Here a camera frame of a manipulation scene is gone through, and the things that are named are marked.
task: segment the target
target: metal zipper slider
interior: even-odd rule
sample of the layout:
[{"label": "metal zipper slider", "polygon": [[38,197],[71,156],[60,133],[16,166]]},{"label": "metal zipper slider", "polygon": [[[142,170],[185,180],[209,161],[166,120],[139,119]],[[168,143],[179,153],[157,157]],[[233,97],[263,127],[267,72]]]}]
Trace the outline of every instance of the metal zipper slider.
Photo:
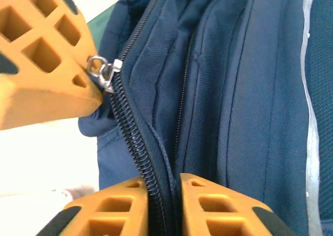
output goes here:
[{"label": "metal zipper slider", "polygon": [[[101,62],[101,67],[99,68],[98,73],[93,71],[93,62],[95,60]],[[87,72],[98,79],[99,84],[106,92],[114,93],[112,79],[115,73],[121,71],[122,66],[123,61],[119,59],[115,59],[113,63],[109,63],[106,58],[95,55],[88,59]]]}]

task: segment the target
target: navy blue backpack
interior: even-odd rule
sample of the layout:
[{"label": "navy blue backpack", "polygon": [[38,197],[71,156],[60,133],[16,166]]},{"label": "navy blue backpack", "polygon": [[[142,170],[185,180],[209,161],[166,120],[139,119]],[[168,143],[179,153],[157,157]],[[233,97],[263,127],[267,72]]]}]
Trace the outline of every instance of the navy blue backpack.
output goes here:
[{"label": "navy blue backpack", "polygon": [[150,235],[181,235],[180,173],[333,235],[333,0],[120,0],[99,55],[79,127],[101,189],[144,178]]}]

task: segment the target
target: black zipper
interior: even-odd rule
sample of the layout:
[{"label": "black zipper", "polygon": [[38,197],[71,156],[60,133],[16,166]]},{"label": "black zipper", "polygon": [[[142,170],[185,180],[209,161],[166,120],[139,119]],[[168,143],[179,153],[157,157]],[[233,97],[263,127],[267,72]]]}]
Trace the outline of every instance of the black zipper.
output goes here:
[{"label": "black zipper", "polygon": [[184,105],[184,100],[185,100],[185,88],[186,88],[186,81],[187,81],[187,72],[188,72],[189,61],[190,61],[190,57],[191,57],[191,49],[192,49],[195,34],[196,34],[196,32],[194,32],[191,36],[191,40],[188,44],[188,51],[187,51],[187,56],[186,56],[183,87],[182,87],[181,101],[180,101],[180,105],[179,105],[178,120],[177,120],[177,127],[176,127],[176,137],[175,137],[175,146],[174,146],[174,157],[175,157],[175,159],[176,159],[176,154],[177,154],[177,150],[178,150],[179,134],[180,134],[180,130],[181,130],[181,120],[182,120],[183,105]]},{"label": "black zipper", "polygon": [[[158,0],[152,0],[146,13],[144,14],[140,24],[131,36],[127,46],[120,55],[120,60],[124,61],[142,28],[147,22],[151,12],[155,8]],[[114,118],[121,130],[125,143],[129,152],[138,168],[140,175],[144,179],[148,191],[149,201],[149,227],[154,235],[167,236],[167,225],[165,222],[164,207],[161,199],[161,190],[157,183],[156,172],[152,167],[151,159],[147,152],[143,138],[135,123],[129,102],[126,98],[122,85],[120,74],[117,73],[113,77],[114,93],[110,95],[111,107]]]}]

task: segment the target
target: reflective strip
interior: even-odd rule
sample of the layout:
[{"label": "reflective strip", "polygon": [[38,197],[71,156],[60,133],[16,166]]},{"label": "reflective strip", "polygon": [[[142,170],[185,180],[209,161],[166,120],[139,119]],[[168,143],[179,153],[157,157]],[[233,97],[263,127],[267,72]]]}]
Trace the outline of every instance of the reflective strip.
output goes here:
[{"label": "reflective strip", "polygon": [[310,37],[310,12],[313,0],[303,0],[304,30],[301,48],[301,74],[306,101],[309,109],[309,127],[306,157],[306,206],[308,209],[309,236],[323,235],[319,217],[319,135],[317,120],[313,111],[308,87],[305,79],[305,54]]}]

